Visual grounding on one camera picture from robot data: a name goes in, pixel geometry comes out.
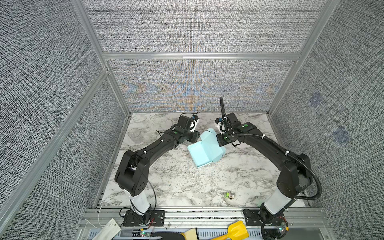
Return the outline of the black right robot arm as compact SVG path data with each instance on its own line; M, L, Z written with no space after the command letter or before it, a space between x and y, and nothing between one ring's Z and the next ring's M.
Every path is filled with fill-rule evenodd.
M223 114L215 120L220 133L219 146L245 143L270 160L280 171L277 189L261 205L260 216L280 215L296 200L317 200L323 193L319 177L311 168L311 161L305 154L297 155L280 146L262 133L254 124L242 124L234 113Z

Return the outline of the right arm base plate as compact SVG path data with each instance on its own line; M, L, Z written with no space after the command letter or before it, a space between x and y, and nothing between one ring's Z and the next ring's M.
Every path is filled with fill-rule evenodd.
M269 218L273 216L267 209L244 209L244 219L247 226L261 227ZM280 226L282 223L288 224L283 213L266 223L266 226Z

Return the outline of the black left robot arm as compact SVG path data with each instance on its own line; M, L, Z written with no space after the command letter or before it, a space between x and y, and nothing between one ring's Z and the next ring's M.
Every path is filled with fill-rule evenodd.
M145 196L144 189L149 181L151 165L166 152L175 149L184 142L196 143L200 133L196 130L199 122L198 113L182 113L178 122L169 129L160 132L160 138L138 150L128 150L115 175L115 182L129 194L131 208L134 213L144 216L152 212L151 204Z

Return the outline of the small green electronic module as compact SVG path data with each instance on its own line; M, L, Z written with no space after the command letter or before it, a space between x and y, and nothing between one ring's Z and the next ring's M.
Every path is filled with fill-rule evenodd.
M235 198L234 192L225 192L225 198L233 200Z

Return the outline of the light blue paper box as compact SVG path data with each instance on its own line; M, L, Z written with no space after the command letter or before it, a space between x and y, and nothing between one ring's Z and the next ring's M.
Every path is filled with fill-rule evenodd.
M225 155L226 148L219 146L216 135L214 129L207 129L201 135L200 141L188 146L190 156L198 169L217 163Z

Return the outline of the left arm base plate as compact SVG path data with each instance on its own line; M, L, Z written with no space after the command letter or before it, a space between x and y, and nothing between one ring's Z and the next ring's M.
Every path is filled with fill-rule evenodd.
M126 211L123 226L124 227L163 227L165 221L165 211L155 210L150 214L139 215L133 210Z

